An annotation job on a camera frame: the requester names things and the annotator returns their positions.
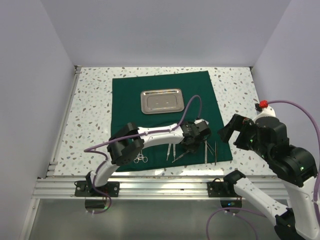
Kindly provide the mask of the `broad steel tweezers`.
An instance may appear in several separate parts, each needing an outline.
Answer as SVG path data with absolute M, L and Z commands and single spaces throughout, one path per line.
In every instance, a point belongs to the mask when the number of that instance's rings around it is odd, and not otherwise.
M 204 163 L 208 163 L 208 143 L 207 140 L 204 141 Z

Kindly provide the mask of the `steel forceps with ring handles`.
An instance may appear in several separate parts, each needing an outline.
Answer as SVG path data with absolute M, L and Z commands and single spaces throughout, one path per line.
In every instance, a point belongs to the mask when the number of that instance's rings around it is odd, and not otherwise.
M 143 155 L 143 151 L 141 150 L 137 156 L 135 157 L 135 159 L 133 160 L 133 162 L 135 164 L 138 164 L 140 162 L 142 163 L 147 163 L 148 162 L 148 157 Z

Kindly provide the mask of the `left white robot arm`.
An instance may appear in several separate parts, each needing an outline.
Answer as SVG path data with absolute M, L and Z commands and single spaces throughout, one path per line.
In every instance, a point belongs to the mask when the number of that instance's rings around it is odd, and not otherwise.
M 204 119 L 159 127 L 141 127 L 130 122 L 108 141 L 84 150 L 85 153 L 100 154 L 105 158 L 86 175 L 86 190 L 92 196 L 101 195 L 111 175 L 119 167 L 133 162 L 143 149 L 172 144 L 181 145 L 188 153 L 195 153 L 211 133 L 209 123 Z

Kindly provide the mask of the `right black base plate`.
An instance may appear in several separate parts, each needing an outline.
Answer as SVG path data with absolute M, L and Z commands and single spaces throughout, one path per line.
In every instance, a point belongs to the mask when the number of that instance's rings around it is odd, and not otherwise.
M 236 198 L 234 187 L 224 181 L 208 181 L 207 194 L 209 198 Z

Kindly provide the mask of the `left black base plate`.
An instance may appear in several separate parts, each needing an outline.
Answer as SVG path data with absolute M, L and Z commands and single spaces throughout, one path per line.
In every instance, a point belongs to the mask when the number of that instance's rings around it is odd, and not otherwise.
M 74 182 L 76 197 L 103 197 L 104 195 L 94 190 L 91 183 L 87 183 L 85 180 L 79 180 Z M 96 187 L 100 192 L 103 192 L 110 197 L 118 197 L 120 191 L 120 183 L 117 181 L 109 181 L 106 185 Z

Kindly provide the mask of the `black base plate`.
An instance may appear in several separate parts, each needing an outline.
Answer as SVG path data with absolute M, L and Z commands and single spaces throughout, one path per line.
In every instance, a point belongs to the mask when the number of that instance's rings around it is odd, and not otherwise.
M 85 180 L 79 180 L 74 182 L 76 197 L 103 197 L 104 195 L 94 190 L 91 183 L 87 183 Z M 120 183 L 117 181 L 109 181 L 106 185 L 96 187 L 100 192 L 103 192 L 110 197 L 118 197 L 120 191 Z
M 209 198 L 236 198 L 234 187 L 224 181 L 208 181 L 207 194 Z

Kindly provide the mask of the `stainless steel instrument tray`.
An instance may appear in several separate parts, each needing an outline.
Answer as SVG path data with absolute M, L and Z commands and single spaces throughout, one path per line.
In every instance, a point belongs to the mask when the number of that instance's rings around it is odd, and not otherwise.
M 140 94 L 140 103 L 141 111 L 146 115 L 178 113 L 185 109 L 179 88 L 144 90 Z

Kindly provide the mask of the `steel scalpel handle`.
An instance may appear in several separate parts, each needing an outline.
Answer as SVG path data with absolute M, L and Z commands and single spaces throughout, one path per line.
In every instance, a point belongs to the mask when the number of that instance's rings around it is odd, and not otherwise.
M 170 144 L 168 144 L 167 154 L 166 154 L 166 161 L 168 161 L 168 159 L 169 159 L 170 151 L 171 151 L 171 146 L 172 146 L 172 144 L 171 144 L 171 143 L 170 143 Z
M 176 145 L 173 144 L 173 157 L 175 158 L 176 157 Z

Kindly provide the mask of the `pointed steel tweezers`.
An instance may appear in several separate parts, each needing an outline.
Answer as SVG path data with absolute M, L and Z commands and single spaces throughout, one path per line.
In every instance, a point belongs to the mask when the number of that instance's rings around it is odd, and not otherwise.
M 186 151 L 184 153 L 182 153 L 180 156 L 174 158 L 174 160 L 172 161 L 172 163 L 175 163 L 176 161 L 178 161 L 179 159 L 183 158 L 186 154 L 188 154 L 189 151 Z

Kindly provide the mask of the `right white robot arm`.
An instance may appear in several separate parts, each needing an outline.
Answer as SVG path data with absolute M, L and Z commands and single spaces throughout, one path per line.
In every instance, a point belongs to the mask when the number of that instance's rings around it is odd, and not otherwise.
M 320 224 L 313 199 L 318 171 L 313 155 L 304 148 L 291 145 L 286 125 L 274 116 L 252 120 L 234 114 L 218 135 L 227 143 L 235 131 L 239 135 L 234 145 L 253 151 L 266 161 L 285 186 L 291 206 L 271 198 L 238 170 L 223 178 L 223 192 L 227 196 L 237 194 L 248 200 L 270 220 L 280 239 L 318 240 Z

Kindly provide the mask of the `thin steel tweezers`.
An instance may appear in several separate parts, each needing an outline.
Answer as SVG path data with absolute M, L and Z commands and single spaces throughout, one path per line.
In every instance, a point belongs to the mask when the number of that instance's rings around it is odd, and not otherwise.
M 212 146 L 208 143 L 208 141 L 207 141 L 207 155 L 208 155 L 208 153 L 210 153 L 212 156 L 214 156 L 215 155 L 215 150 L 212 148 Z

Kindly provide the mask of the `aluminium rail frame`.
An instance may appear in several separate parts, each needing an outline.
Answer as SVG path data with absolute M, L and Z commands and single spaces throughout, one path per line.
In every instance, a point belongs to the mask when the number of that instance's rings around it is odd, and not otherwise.
M 46 177 L 36 181 L 31 204 L 23 225 L 22 240 L 60 239 L 75 230 L 86 218 L 84 198 L 75 196 L 74 182 L 97 167 L 101 157 L 84 156 L 79 136 L 96 134 L 105 137 L 111 129 L 112 80 L 208 72 L 222 119 L 234 113 L 252 116 L 258 101 L 249 67 L 83 67 L 75 68 L 70 98 L 59 137 Z M 136 172 L 116 173 L 112 179 L 120 183 L 119 197 L 112 200 L 111 213 L 123 215 L 135 203 L 160 202 L 166 207 L 180 207 L 183 202 L 208 204 L 216 201 L 208 196 L 205 183 L 232 170 L 243 172 L 271 198 L 290 203 L 288 192 L 265 163 L 251 152 L 231 147 L 231 161 L 196 164 Z

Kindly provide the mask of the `dark steel tweezers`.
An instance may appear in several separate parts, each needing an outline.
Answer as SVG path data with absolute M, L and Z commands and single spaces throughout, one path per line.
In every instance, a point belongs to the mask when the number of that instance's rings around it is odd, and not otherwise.
M 217 157 L 218 157 L 218 152 L 217 152 L 217 142 L 215 141 L 214 143 L 214 165 L 217 165 Z

